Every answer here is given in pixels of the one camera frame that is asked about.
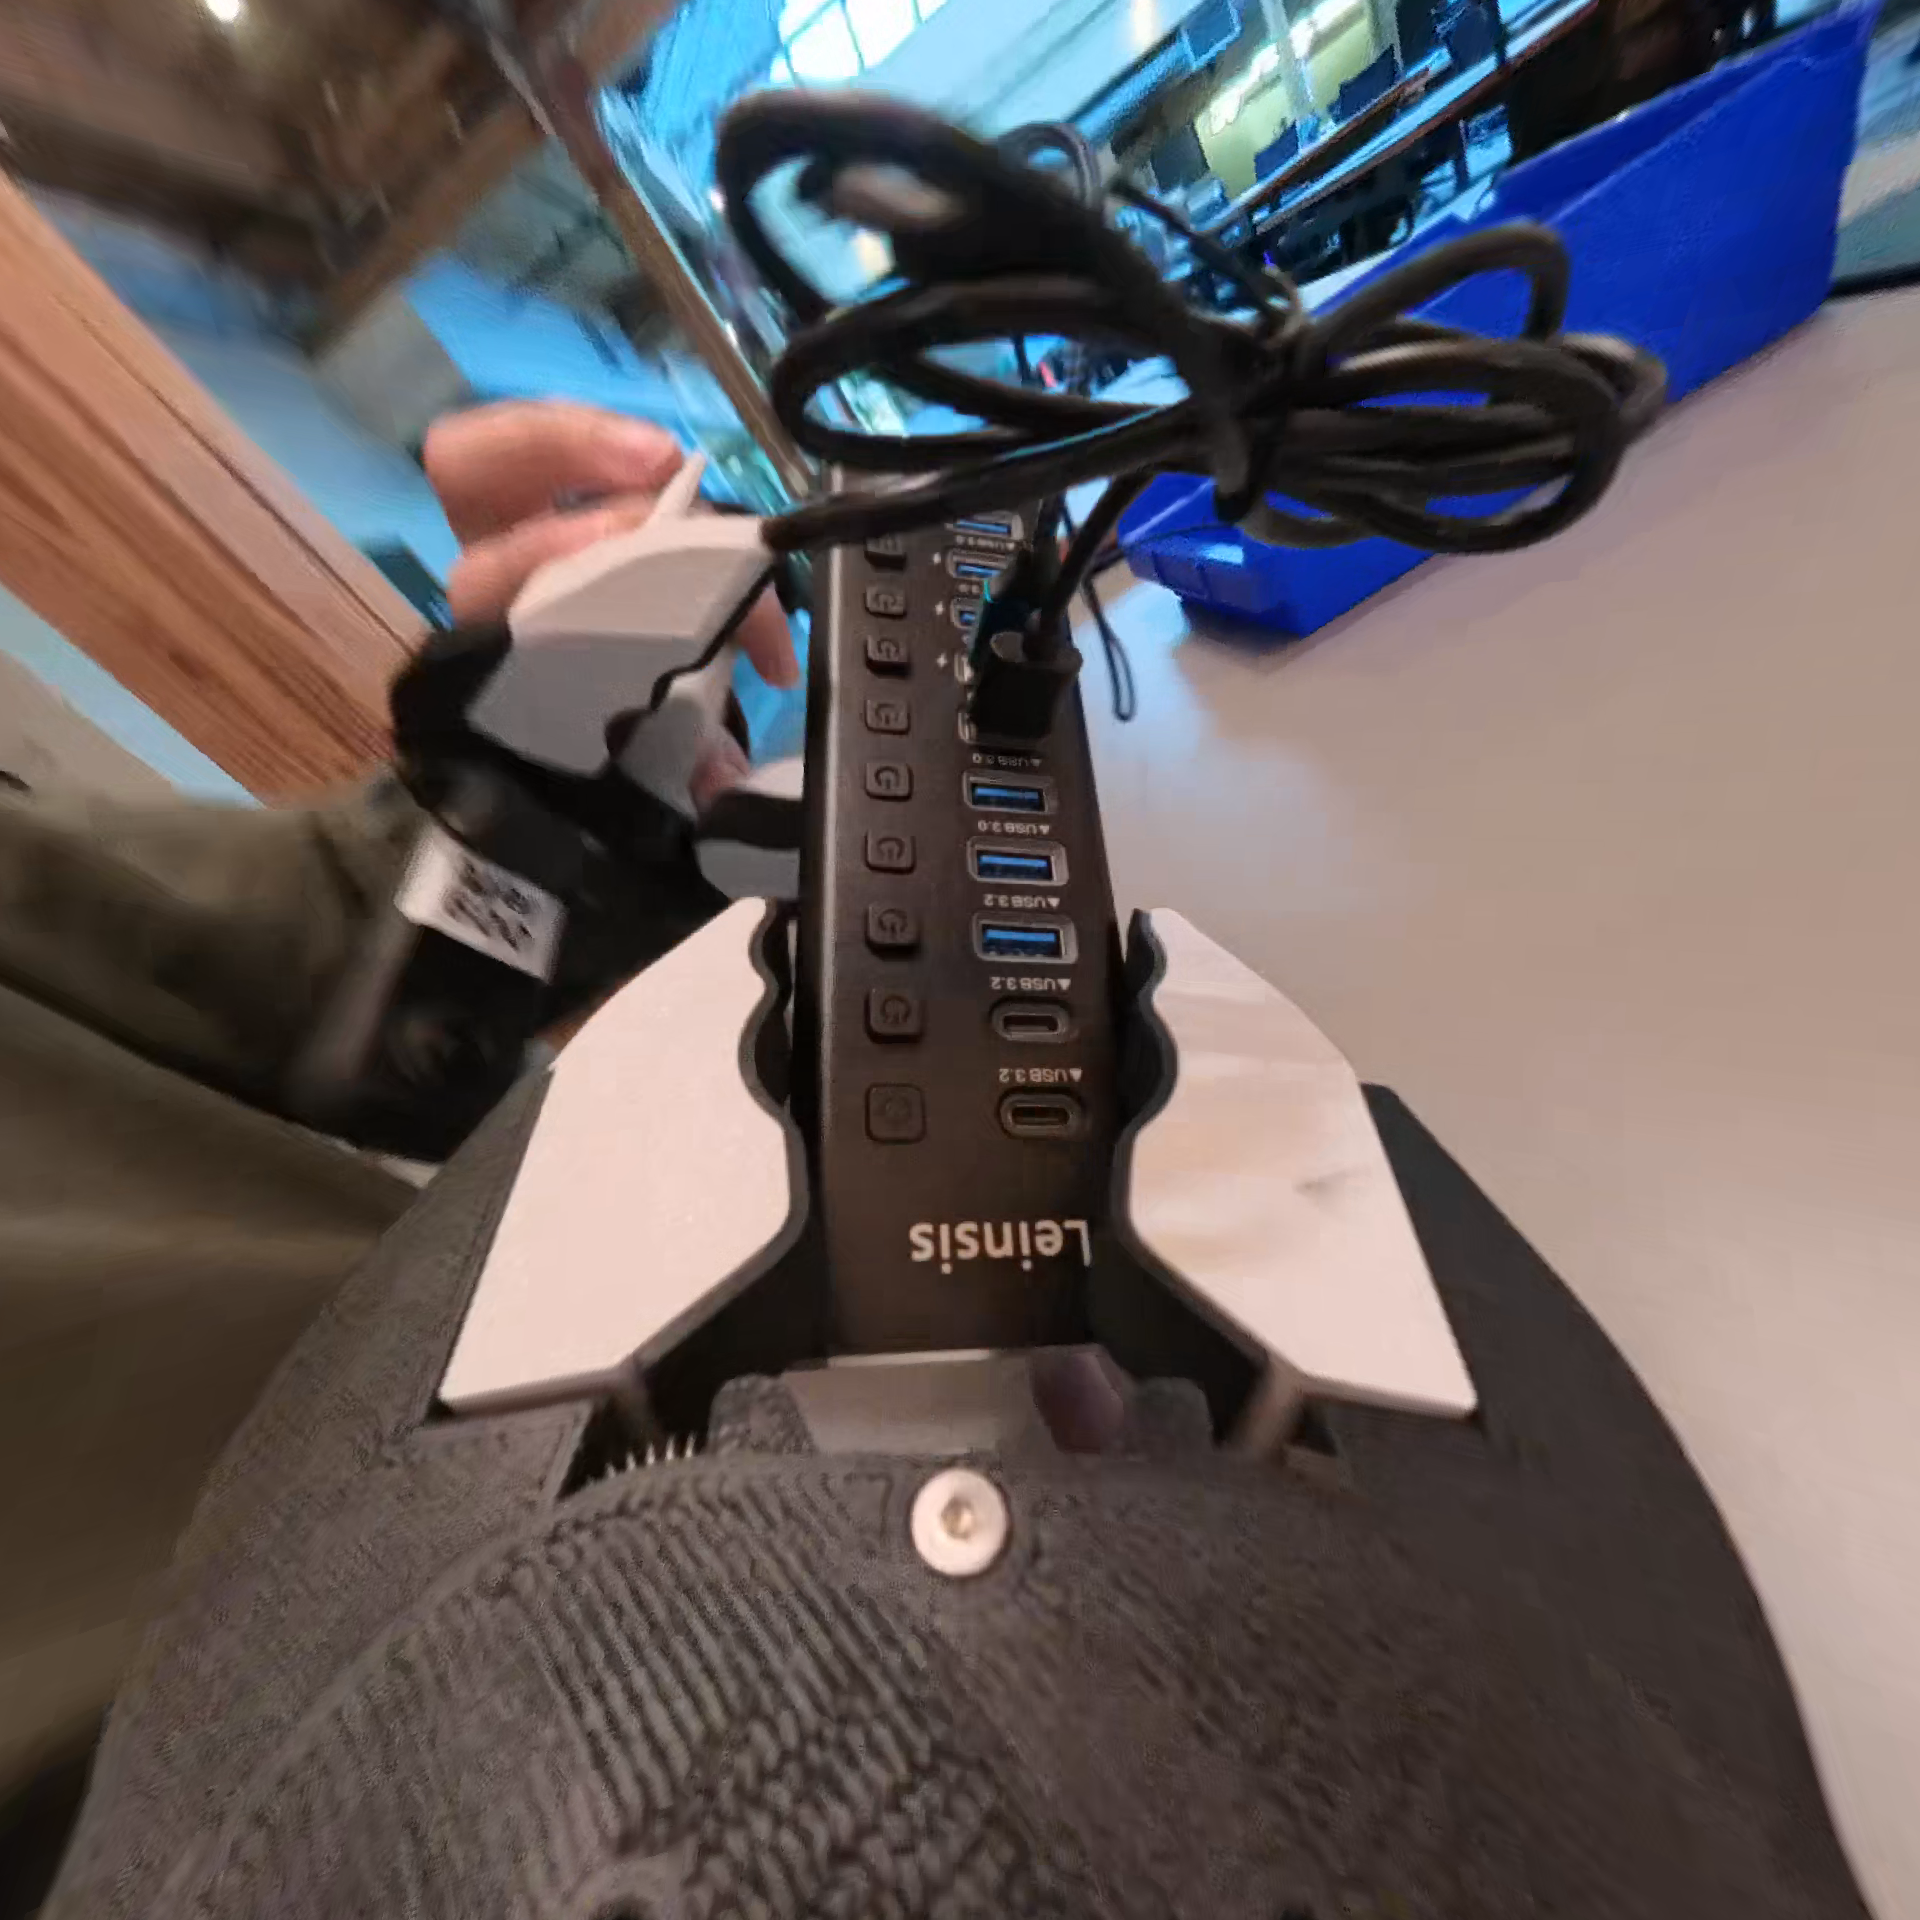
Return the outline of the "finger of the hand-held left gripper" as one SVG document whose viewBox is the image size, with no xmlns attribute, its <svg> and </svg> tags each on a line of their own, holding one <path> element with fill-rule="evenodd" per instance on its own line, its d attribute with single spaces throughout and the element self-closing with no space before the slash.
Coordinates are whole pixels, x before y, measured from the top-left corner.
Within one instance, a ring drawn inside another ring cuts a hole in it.
<svg viewBox="0 0 1920 1920">
<path fill-rule="evenodd" d="M 734 677 L 731 655 L 669 677 L 614 750 L 614 773 L 689 824 L 753 773 Z"/>
<path fill-rule="evenodd" d="M 605 738 L 707 664 L 771 582 L 745 514 L 655 512 L 542 567 L 509 613 L 509 652 L 470 704 L 482 738 Z"/>
</svg>

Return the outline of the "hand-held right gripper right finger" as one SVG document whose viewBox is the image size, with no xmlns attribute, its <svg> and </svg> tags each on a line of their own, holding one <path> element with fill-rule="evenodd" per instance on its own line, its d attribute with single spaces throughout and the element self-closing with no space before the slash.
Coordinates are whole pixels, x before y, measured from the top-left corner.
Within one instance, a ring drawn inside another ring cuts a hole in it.
<svg viewBox="0 0 1920 1920">
<path fill-rule="evenodd" d="M 1466 1423 L 1477 1386 L 1343 1048 L 1168 908 L 1128 935 L 1143 1072 L 1111 1226 L 1139 1261 L 1114 1348 L 1208 1395 L 1234 1454 L 1286 1447 L 1310 1404 Z"/>
</svg>

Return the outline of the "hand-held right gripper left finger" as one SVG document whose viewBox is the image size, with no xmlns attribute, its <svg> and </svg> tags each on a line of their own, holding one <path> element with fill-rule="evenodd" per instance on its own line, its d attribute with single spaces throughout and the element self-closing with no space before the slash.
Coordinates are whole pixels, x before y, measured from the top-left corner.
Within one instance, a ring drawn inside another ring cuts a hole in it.
<svg viewBox="0 0 1920 1920">
<path fill-rule="evenodd" d="M 789 911 L 730 904 L 614 991 L 547 1069 L 438 1413 L 608 1411 L 639 1450 L 754 1366 L 731 1328 L 808 1226 L 800 1132 L 762 1067 Z"/>
</svg>

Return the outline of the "large black USB hub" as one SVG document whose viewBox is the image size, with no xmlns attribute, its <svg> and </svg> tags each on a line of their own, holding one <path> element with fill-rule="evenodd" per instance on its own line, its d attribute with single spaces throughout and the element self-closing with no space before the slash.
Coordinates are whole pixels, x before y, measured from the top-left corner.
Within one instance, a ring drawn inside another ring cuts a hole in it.
<svg viewBox="0 0 1920 1920">
<path fill-rule="evenodd" d="M 1041 738 L 975 717 L 1041 525 L 1024 500 L 808 557 L 791 1028 L 832 1352 L 1086 1336 L 1121 928 L 1078 669 Z"/>
</svg>

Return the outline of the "blue plastic bin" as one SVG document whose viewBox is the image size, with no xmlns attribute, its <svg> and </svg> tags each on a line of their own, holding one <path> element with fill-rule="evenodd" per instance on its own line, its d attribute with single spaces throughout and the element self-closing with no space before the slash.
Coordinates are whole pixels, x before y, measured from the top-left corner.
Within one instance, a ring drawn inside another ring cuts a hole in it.
<svg viewBox="0 0 1920 1920">
<path fill-rule="evenodd" d="M 1865 47 L 1882 5 L 1824 16 L 1624 111 L 1487 184 L 1469 213 L 1313 282 L 1310 309 L 1461 232 L 1555 229 L 1570 254 L 1568 324 L 1665 362 L 1682 400 L 1807 322 L 1834 284 L 1840 189 L 1857 154 Z M 1305 637 L 1427 565 L 1384 536 L 1286 548 L 1215 517 L 1210 483 L 1158 478 L 1119 544 L 1135 575 L 1194 608 Z"/>
</svg>

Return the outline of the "grey desk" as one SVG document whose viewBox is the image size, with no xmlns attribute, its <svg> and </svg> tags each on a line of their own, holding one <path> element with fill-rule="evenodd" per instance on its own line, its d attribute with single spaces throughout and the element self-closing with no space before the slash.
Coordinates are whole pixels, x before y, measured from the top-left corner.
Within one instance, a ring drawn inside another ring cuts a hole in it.
<svg viewBox="0 0 1920 1920">
<path fill-rule="evenodd" d="M 1111 616 L 1125 904 L 1397 1091 L 1602 1322 L 1761 1588 L 1877 1916 L 1918 1886 L 1918 318 L 1819 309 L 1576 531 L 1295 647 Z"/>
</svg>

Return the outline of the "person's left hand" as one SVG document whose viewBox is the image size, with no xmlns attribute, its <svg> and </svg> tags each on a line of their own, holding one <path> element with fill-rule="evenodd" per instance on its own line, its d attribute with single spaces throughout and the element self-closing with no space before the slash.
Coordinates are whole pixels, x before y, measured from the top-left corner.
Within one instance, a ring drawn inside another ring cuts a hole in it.
<svg viewBox="0 0 1920 1920">
<path fill-rule="evenodd" d="M 666 429 L 573 400 L 503 400 L 434 420 L 421 464 L 461 556 L 456 623 L 503 616 L 542 567 L 643 527 L 689 458 Z"/>
</svg>

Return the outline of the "wooden beam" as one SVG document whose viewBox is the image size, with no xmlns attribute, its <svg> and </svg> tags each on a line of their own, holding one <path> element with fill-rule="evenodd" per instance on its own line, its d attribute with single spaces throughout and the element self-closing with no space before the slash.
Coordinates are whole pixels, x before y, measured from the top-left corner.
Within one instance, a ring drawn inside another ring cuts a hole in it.
<svg viewBox="0 0 1920 1920">
<path fill-rule="evenodd" d="M 15 183 L 2 187 L 5 588 L 247 792 L 392 755 L 398 590 Z"/>
</svg>

